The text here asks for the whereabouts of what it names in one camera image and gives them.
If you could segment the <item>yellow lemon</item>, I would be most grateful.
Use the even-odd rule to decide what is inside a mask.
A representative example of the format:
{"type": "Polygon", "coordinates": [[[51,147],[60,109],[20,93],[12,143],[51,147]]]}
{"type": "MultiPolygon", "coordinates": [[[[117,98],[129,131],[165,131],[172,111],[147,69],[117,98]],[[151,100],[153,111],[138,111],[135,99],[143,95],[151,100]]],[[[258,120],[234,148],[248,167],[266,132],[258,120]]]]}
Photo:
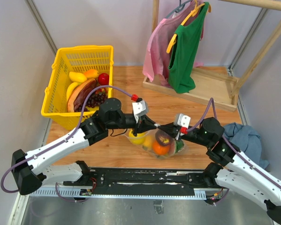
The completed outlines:
{"type": "Polygon", "coordinates": [[[133,135],[133,130],[131,129],[128,133],[128,139],[132,144],[135,145],[142,145],[143,142],[145,141],[145,135],[146,132],[144,133],[139,133],[136,136],[133,135]]]}

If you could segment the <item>blue crumpled cloth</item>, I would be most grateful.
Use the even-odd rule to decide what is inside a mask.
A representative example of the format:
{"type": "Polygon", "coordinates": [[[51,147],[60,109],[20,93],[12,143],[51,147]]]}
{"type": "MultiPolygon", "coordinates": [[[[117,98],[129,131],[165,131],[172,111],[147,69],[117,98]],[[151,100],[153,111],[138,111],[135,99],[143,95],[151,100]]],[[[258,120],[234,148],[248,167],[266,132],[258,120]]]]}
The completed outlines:
{"type": "Polygon", "coordinates": [[[261,136],[253,127],[230,123],[225,125],[224,129],[225,137],[243,151],[254,163],[263,169],[269,166],[269,162],[261,157],[261,136]]]}

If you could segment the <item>red apple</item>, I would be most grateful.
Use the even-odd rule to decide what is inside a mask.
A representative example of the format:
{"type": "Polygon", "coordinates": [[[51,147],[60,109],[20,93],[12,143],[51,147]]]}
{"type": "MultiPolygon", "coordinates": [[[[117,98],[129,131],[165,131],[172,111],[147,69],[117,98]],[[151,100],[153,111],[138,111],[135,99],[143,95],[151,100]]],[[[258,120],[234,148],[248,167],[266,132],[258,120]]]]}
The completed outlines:
{"type": "Polygon", "coordinates": [[[108,85],[109,84],[109,74],[107,73],[101,73],[98,76],[98,83],[100,85],[108,85]]]}

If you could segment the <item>wooden clothes rack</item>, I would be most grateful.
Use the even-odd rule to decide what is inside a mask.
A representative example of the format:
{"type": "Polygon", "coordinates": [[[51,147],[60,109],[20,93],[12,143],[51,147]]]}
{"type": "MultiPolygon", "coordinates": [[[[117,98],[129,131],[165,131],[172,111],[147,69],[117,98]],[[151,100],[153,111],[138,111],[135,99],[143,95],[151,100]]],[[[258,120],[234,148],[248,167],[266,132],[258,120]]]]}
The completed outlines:
{"type": "MultiPolygon", "coordinates": [[[[281,1],[278,0],[231,0],[230,3],[281,11],[281,1]]],[[[194,68],[192,70],[191,77],[194,78],[198,87],[188,93],[177,94],[171,88],[159,85],[156,82],[150,82],[149,78],[144,79],[143,87],[159,91],[163,94],[184,98],[203,105],[207,105],[209,99],[214,98],[215,105],[218,108],[234,112],[237,108],[240,88],[266,56],[280,35],[281,20],[254,59],[251,61],[241,78],[216,73],[211,71],[209,67],[194,68]]]]}

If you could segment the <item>grey clothes hanger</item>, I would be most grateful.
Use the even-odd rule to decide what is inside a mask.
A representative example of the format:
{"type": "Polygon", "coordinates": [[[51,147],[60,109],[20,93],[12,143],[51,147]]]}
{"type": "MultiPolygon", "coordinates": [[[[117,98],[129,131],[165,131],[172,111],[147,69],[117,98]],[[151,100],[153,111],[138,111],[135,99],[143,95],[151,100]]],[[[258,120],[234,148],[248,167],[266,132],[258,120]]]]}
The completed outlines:
{"type": "Polygon", "coordinates": [[[174,13],[178,14],[178,13],[182,12],[185,8],[185,5],[190,2],[192,2],[192,0],[187,0],[185,2],[182,2],[182,0],[179,0],[179,5],[174,10],[172,10],[165,18],[168,19],[174,13]]]}

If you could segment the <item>small red cherry tomatoes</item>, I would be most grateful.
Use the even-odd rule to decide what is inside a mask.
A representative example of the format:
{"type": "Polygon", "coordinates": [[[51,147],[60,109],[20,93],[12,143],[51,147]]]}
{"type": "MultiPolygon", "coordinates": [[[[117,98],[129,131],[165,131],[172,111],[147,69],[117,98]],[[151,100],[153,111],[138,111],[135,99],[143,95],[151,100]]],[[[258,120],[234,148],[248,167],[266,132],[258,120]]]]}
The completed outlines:
{"type": "Polygon", "coordinates": [[[108,94],[108,90],[107,88],[99,88],[95,91],[95,94],[102,94],[102,95],[107,95],[108,94]]]}

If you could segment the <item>clear zip top bag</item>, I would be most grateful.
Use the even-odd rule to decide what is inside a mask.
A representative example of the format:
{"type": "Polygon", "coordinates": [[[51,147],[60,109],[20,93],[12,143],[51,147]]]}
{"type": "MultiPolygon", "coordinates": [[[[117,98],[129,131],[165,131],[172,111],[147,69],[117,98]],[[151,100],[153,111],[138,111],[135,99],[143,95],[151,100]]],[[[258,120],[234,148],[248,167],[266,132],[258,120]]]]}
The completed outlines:
{"type": "Polygon", "coordinates": [[[176,140],[160,129],[133,135],[130,129],[125,135],[135,146],[158,159],[166,159],[185,153],[189,148],[183,140],[176,140]]]}

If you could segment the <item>yellow clothes hanger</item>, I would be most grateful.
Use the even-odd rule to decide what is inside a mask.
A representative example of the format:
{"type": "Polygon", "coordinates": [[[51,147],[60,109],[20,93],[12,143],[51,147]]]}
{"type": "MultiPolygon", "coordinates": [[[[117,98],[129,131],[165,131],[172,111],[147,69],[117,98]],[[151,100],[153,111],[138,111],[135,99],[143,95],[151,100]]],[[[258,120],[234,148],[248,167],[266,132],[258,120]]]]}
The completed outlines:
{"type": "Polygon", "coordinates": [[[199,33],[198,39],[201,38],[202,32],[204,30],[204,19],[206,14],[212,11],[212,7],[209,2],[204,2],[199,4],[197,0],[194,1],[194,8],[189,12],[189,14],[184,18],[181,24],[175,30],[173,36],[171,37],[166,53],[171,53],[174,45],[178,40],[178,36],[182,33],[182,30],[185,28],[191,29],[190,35],[193,36],[196,33],[199,33]]]}

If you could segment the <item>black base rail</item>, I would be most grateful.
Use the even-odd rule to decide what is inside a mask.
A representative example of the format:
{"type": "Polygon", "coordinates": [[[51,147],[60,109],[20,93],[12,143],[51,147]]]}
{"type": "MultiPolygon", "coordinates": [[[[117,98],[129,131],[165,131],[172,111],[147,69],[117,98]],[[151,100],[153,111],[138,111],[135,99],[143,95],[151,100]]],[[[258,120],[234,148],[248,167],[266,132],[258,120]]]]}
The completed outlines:
{"type": "Polygon", "coordinates": [[[202,170],[93,167],[77,181],[65,186],[95,186],[94,195],[103,197],[167,198],[195,196],[196,189],[220,189],[202,170]]]}

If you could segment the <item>pink orange peach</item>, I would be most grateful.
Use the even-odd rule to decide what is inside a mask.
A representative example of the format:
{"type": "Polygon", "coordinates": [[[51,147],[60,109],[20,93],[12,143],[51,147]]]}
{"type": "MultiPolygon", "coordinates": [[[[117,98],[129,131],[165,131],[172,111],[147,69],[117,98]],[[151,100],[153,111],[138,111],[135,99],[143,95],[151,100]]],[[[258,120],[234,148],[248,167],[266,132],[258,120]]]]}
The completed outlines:
{"type": "Polygon", "coordinates": [[[145,140],[142,145],[143,149],[150,150],[152,148],[152,144],[153,144],[154,140],[155,140],[155,138],[152,135],[147,135],[145,137],[145,140]]]}

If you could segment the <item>yellow mango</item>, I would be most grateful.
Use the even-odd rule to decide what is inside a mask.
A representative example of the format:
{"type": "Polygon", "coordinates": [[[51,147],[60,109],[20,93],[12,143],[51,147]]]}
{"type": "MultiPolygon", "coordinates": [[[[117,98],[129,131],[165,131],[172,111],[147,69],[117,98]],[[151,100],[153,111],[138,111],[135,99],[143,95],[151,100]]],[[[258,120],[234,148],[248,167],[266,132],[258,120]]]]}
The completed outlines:
{"type": "Polygon", "coordinates": [[[87,77],[83,73],[78,72],[70,72],[69,78],[72,82],[76,83],[84,83],[85,81],[87,81],[87,77]]]}

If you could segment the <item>green shirt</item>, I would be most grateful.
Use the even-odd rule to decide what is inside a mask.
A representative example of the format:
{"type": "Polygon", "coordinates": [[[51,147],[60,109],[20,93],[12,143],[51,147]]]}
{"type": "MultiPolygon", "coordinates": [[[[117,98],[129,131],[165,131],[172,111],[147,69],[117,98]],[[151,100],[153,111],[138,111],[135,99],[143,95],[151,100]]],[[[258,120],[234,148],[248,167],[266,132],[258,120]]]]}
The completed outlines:
{"type": "Polygon", "coordinates": [[[188,93],[196,87],[190,75],[200,39],[198,39],[199,33],[195,32],[191,36],[191,31],[191,29],[184,28],[178,36],[178,40],[172,49],[168,66],[168,83],[178,94],[188,93]]]}

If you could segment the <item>orange yellow peach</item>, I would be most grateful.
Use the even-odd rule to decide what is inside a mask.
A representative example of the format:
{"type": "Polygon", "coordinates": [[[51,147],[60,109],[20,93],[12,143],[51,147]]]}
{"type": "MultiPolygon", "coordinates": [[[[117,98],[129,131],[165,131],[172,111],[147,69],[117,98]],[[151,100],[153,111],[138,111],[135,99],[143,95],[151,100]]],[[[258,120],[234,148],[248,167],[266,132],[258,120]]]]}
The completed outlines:
{"type": "Polygon", "coordinates": [[[84,72],[84,75],[87,79],[96,79],[99,77],[99,71],[95,70],[95,69],[90,69],[86,72],[84,72]]]}

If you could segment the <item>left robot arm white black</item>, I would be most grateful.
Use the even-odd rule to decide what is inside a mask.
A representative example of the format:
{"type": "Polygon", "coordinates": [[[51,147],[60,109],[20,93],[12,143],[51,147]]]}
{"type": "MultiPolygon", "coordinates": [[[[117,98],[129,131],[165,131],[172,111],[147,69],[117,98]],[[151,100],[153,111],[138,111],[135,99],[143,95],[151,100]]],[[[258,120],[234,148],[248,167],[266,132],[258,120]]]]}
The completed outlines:
{"type": "Polygon", "coordinates": [[[107,99],[99,109],[65,136],[39,149],[17,150],[12,155],[11,172],[21,195],[28,195],[47,184],[87,186],[93,180],[84,161],[66,166],[52,164],[66,155],[89,147],[108,137],[109,130],[132,129],[141,134],[157,128],[148,116],[142,99],[133,104],[132,113],[123,113],[117,98],[107,99]]]}

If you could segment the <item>small orange fruit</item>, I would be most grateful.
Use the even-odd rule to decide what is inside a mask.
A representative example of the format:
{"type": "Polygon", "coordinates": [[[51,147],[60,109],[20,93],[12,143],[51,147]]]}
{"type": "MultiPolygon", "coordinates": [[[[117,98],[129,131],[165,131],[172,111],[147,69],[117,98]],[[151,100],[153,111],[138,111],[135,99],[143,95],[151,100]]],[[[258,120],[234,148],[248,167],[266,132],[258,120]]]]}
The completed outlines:
{"type": "Polygon", "coordinates": [[[170,145],[162,146],[157,141],[154,141],[152,144],[152,150],[155,154],[159,156],[166,155],[170,150],[170,145]]]}

